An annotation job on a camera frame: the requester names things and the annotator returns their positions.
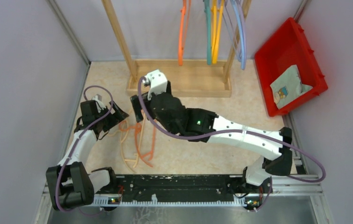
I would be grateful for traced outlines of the orange plastic hanger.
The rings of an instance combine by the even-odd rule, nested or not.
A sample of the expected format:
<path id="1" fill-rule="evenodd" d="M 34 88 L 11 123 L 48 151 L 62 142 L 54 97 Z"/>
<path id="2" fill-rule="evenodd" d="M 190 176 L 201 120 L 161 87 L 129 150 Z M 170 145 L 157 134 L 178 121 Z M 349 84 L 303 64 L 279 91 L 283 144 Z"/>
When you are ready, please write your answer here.
<path id="1" fill-rule="evenodd" d="M 183 56 L 184 56 L 184 45 L 187 36 L 187 30 L 189 25 L 190 18 L 190 10 L 191 10 L 191 0 L 183 0 L 183 6 L 180 10 L 181 18 L 179 25 L 179 37 L 178 37 L 178 65 L 183 65 Z"/>
<path id="2" fill-rule="evenodd" d="M 143 143 L 143 137 L 144 137 L 144 126 L 145 126 L 145 122 L 143 122 L 143 124 L 136 123 L 135 125 L 130 126 L 126 120 L 122 121 L 118 125 L 117 132 L 120 133 L 120 139 L 119 139 L 120 155 L 126 167 L 133 173 L 135 173 L 134 168 L 137 167 L 139 161 L 142 161 L 150 168 L 154 168 L 154 165 L 151 164 L 150 162 L 153 160 L 154 154 L 155 154 L 156 128 L 153 127 L 153 131 L 151 135 L 152 139 L 151 139 L 150 150 L 146 153 L 142 153 L 141 150 L 142 150 L 142 143 Z M 128 159 L 125 157 L 125 154 L 124 154 L 123 143 L 127 140 L 127 137 L 131 131 L 134 133 L 135 152 L 134 152 L 134 158 Z"/>

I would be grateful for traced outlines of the yellow plastic hanger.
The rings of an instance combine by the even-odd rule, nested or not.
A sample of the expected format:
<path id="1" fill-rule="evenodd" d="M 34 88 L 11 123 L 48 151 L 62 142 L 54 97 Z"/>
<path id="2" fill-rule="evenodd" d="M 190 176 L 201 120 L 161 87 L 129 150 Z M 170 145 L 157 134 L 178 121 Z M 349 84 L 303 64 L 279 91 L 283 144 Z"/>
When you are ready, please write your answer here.
<path id="1" fill-rule="evenodd" d="M 218 43 L 218 35 L 217 35 L 217 12 L 218 12 L 218 1 L 213 0 L 212 6 L 210 8 L 212 14 L 212 64 L 216 63 L 217 56 L 217 43 Z"/>
<path id="2" fill-rule="evenodd" d="M 219 43 L 220 43 L 220 34 L 222 29 L 222 19 L 223 19 L 224 8 L 225 8 L 225 0 L 218 0 L 218 12 L 217 12 L 217 35 L 218 35 L 217 50 L 218 52 L 216 56 L 216 63 L 218 62 L 218 56 L 219 56 Z"/>

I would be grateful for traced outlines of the lilac plastic hanger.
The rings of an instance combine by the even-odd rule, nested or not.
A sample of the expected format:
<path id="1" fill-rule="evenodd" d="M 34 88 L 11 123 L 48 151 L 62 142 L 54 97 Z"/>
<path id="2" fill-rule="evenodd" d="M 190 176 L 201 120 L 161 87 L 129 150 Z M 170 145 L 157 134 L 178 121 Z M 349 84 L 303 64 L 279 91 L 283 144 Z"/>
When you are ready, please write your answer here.
<path id="1" fill-rule="evenodd" d="M 234 11 L 236 17 L 236 28 L 237 34 L 240 37 L 239 43 L 237 43 L 237 36 L 231 35 L 229 36 L 232 41 L 232 47 L 236 53 L 237 59 L 240 62 L 240 68 L 245 69 L 247 62 L 247 42 L 246 42 L 246 25 L 245 25 L 245 17 L 243 10 L 243 1 L 242 0 L 229 0 L 232 9 Z"/>

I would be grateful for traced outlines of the teal plastic hanger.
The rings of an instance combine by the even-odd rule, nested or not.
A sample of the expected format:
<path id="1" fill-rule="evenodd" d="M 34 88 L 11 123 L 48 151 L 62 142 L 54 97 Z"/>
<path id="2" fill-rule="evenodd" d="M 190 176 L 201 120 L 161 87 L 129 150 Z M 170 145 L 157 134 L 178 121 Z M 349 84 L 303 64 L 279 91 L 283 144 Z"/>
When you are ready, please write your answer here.
<path id="1" fill-rule="evenodd" d="M 211 42 L 211 12 L 210 12 L 210 1 L 203 0 L 204 12 L 205 12 L 205 22 L 206 22 L 206 63 L 207 65 L 212 64 L 212 42 Z"/>

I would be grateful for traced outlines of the light blue plastic hanger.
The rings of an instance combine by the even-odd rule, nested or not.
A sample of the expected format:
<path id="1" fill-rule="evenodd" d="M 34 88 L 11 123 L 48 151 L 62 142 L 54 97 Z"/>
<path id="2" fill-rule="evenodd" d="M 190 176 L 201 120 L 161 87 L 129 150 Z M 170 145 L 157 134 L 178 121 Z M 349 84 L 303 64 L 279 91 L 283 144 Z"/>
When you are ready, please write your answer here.
<path id="1" fill-rule="evenodd" d="M 233 22 L 228 12 L 227 5 L 231 5 L 235 14 L 237 34 L 240 37 L 239 43 L 237 43 L 237 37 L 232 34 Z M 245 17 L 242 6 L 243 4 L 241 0 L 225 0 L 222 19 L 228 32 L 229 39 L 233 44 L 233 49 L 237 55 L 237 60 L 240 62 L 240 68 L 245 70 L 247 63 L 247 43 Z"/>

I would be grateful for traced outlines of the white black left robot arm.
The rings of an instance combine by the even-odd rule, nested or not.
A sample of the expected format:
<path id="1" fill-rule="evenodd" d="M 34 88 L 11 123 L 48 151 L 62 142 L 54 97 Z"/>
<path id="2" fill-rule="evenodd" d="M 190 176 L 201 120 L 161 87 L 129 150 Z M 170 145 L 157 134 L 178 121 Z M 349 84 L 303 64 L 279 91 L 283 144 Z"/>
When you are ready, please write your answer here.
<path id="1" fill-rule="evenodd" d="M 93 146 L 126 118 L 128 113 L 116 103 L 108 109 L 100 100 L 92 98 L 80 104 L 81 117 L 77 119 L 73 142 L 66 155 L 56 166 L 46 171 L 46 180 L 52 207 L 69 211 L 94 202 L 94 195 L 104 190 L 113 193 L 119 181 L 111 167 L 99 168 L 88 173 L 85 168 Z"/>

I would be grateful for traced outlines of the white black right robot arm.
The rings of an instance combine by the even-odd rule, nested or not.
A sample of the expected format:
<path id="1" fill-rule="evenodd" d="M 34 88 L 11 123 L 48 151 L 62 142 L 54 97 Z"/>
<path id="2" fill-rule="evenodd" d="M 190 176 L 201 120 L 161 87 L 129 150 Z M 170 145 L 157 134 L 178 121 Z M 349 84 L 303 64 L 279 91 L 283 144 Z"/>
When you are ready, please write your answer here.
<path id="1" fill-rule="evenodd" d="M 137 122 L 146 116 L 165 135 L 190 142 L 217 143 L 238 147 L 260 155 L 243 170 L 242 188 L 254 192 L 272 176 L 289 176 L 292 169 L 292 130 L 283 127 L 266 131 L 241 125 L 215 112 L 187 108 L 171 94 L 170 82 L 159 94 L 144 93 L 130 97 Z"/>

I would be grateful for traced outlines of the beige plastic hanger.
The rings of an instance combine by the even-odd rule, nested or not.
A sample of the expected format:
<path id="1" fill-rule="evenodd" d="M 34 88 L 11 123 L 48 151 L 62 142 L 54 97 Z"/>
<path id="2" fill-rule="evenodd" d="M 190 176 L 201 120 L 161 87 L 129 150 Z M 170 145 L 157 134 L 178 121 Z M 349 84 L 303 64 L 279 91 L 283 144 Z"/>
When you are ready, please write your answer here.
<path id="1" fill-rule="evenodd" d="M 108 137 L 119 136 L 121 158 L 124 165 L 133 174 L 137 173 L 137 168 L 142 163 L 149 168 L 154 167 L 150 161 L 153 159 L 155 143 L 152 142 L 148 152 L 143 152 L 144 138 L 147 134 L 145 125 L 145 121 L 132 124 L 129 119 L 126 119 L 117 125 L 117 129 L 113 133 L 107 135 Z"/>

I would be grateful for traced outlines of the wooden hanger rack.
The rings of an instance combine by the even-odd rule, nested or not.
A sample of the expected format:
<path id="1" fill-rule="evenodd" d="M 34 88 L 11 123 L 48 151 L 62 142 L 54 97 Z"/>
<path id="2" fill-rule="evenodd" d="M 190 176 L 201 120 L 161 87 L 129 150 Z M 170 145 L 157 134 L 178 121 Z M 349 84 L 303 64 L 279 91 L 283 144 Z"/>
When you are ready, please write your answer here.
<path id="1" fill-rule="evenodd" d="M 228 98 L 232 94 L 230 72 L 236 53 L 232 47 L 228 32 L 222 19 L 222 29 L 219 43 L 219 56 L 216 64 L 207 65 L 205 59 L 185 59 L 183 65 L 179 66 L 177 59 L 137 59 L 134 60 L 129 52 L 127 42 L 122 33 L 115 9 L 110 0 L 102 1 L 106 15 L 112 26 L 118 45 L 127 63 L 129 70 L 129 81 L 127 93 L 133 96 L 138 93 L 138 88 L 149 91 L 144 86 L 144 76 L 156 69 L 165 74 L 171 82 L 172 94 L 176 97 L 209 97 Z M 246 18 L 251 1 L 243 0 L 244 17 Z M 227 5 L 228 12 L 233 22 L 232 34 L 237 34 L 235 14 L 231 5 Z"/>

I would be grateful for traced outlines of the printed cloth in bin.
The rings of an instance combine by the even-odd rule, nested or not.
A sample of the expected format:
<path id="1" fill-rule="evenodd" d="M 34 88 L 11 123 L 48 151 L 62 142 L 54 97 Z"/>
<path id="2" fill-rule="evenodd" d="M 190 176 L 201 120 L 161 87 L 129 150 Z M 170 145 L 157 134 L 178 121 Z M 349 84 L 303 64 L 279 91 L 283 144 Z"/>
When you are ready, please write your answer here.
<path id="1" fill-rule="evenodd" d="M 291 65 L 270 84 L 270 88 L 275 105 L 278 109 L 282 109 L 313 87 L 303 84 L 297 65 Z"/>

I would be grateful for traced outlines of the red plastic bin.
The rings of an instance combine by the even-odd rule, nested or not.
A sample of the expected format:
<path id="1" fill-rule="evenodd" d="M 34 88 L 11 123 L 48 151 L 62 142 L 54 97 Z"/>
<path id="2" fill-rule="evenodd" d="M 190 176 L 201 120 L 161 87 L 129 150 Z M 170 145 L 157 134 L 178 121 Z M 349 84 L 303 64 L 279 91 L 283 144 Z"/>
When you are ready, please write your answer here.
<path id="1" fill-rule="evenodd" d="M 270 117 L 286 115 L 328 89 L 304 29 L 292 17 L 259 48 L 254 61 L 264 104 Z M 278 108 L 270 85 L 292 65 L 297 66 L 302 83 L 312 89 L 286 106 Z"/>

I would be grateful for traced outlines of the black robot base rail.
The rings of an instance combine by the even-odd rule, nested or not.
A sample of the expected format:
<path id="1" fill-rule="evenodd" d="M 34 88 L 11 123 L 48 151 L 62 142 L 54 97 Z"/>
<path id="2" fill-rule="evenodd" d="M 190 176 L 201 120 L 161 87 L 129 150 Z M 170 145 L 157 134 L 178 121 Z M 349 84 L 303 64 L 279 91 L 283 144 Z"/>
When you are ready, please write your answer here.
<path id="1" fill-rule="evenodd" d="M 92 206 L 118 207 L 239 207 L 257 211 L 273 192 L 272 180 L 260 186 L 241 175 L 117 175 L 103 187 Z"/>

